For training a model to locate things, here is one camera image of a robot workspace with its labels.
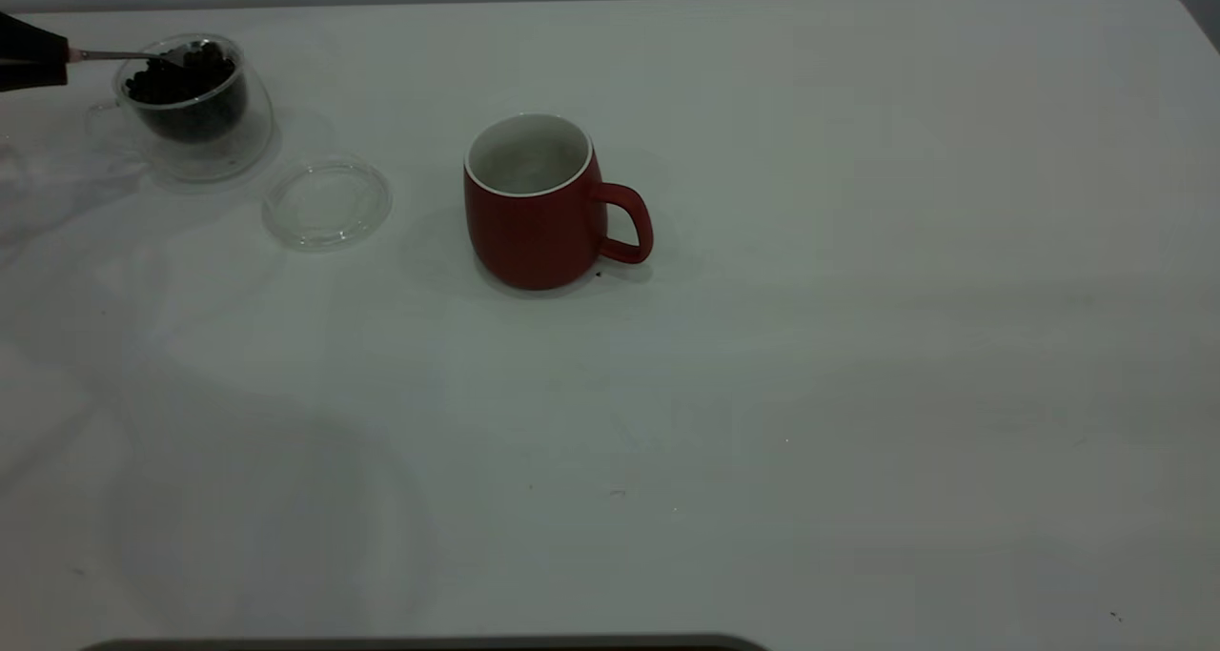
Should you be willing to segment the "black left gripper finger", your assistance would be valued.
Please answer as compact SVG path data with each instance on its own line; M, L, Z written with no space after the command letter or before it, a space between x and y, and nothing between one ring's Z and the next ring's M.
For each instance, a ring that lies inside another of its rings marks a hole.
M52 30L43 30L9 13L0 13L4 62L70 62L70 41Z

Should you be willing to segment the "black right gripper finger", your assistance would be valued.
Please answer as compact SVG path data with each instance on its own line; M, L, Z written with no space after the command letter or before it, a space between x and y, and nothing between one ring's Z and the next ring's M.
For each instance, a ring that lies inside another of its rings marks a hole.
M0 91L22 91L30 88L66 87L67 66L61 62L41 63L17 60L1 60Z

